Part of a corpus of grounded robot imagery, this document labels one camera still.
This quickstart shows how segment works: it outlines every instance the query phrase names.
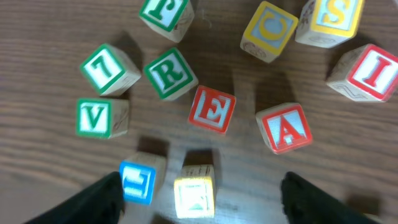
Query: toy block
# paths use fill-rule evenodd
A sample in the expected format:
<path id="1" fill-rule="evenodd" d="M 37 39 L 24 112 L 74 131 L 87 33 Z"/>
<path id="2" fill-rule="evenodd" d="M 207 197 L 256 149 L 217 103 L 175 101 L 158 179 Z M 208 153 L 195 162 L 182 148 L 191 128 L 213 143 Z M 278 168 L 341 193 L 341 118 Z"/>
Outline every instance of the toy block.
<path id="1" fill-rule="evenodd" d="M 120 176 L 125 201 L 150 205 L 164 183 L 166 158 L 146 152 L 135 152 L 120 163 Z"/>
<path id="2" fill-rule="evenodd" d="M 198 84 L 187 61 L 175 47 L 144 68 L 162 100 L 175 100 Z"/>
<path id="3" fill-rule="evenodd" d="M 270 63 L 282 53 L 298 22 L 295 16 L 263 1 L 244 31 L 241 48 Z"/>
<path id="4" fill-rule="evenodd" d="M 193 100 L 188 121 L 196 126 L 225 134 L 236 98 L 205 86 L 199 86 Z"/>
<path id="5" fill-rule="evenodd" d="M 127 133 L 129 101 L 80 98 L 77 102 L 76 134 L 109 139 Z"/>
<path id="6" fill-rule="evenodd" d="M 146 0 L 139 17 L 155 32 L 180 42 L 195 13 L 189 0 Z"/>
<path id="7" fill-rule="evenodd" d="M 184 166 L 174 182 L 178 218 L 213 218 L 215 173 L 212 165 Z"/>
<path id="8" fill-rule="evenodd" d="M 141 77 L 129 57 L 109 44 L 96 49 L 80 65 L 80 71 L 100 96 L 119 96 Z"/>
<path id="9" fill-rule="evenodd" d="M 275 154 L 312 143 L 310 127 L 298 103 L 284 103 L 260 111 L 256 119 L 264 142 Z"/>
<path id="10" fill-rule="evenodd" d="M 358 102 L 385 102 L 398 83 L 398 57 L 368 44 L 345 53 L 326 84 Z"/>
<path id="11" fill-rule="evenodd" d="M 358 31 L 364 3 L 364 0 L 309 0 L 300 16 L 296 42 L 331 48 L 350 40 Z"/>

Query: wooden table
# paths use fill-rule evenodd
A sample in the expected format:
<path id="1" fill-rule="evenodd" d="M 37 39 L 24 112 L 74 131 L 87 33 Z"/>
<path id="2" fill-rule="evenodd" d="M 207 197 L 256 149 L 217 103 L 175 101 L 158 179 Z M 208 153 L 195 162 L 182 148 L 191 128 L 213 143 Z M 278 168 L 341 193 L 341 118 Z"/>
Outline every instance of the wooden table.
<path id="1" fill-rule="evenodd" d="M 168 154 L 166 181 L 150 207 L 130 205 L 122 223 L 287 223 L 279 184 L 289 170 L 344 202 L 368 205 L 363 209 L 378 211 L 386 223 L 398 222 L 398 96 L 353 103 L 324 81 L 343 53 L 364 44 L 398 55 L 394 1 L 367 0 L 353 40 L 333 49 L 290 40 L 270 65 L 239 48 L 260 1 L 193 1 L 195 20 L 177 45 L 138 18 L 142 2 L 0 2 L 0 223 L 48 210 L 136 150 Z M 306 0 L 270 2 L 299 16 Z M 123 95 L 131 102 L 127 135 L 77 137 L 76 100 L 97 97 L 78 66 L 104 42 L 126 51 L 140 69 L 177 46 L 202 85 L 237 97 L 226 136 L 187 123 L 195 90 L 162 102 L 142 77 Z M 285 102 L 301 103 L 315 141 L 276 156 L 254 113 Z M 178 220 L 174 178 L 186 153 L 202 149 L 213 150 L 221 167 L 216 217 Z"/>

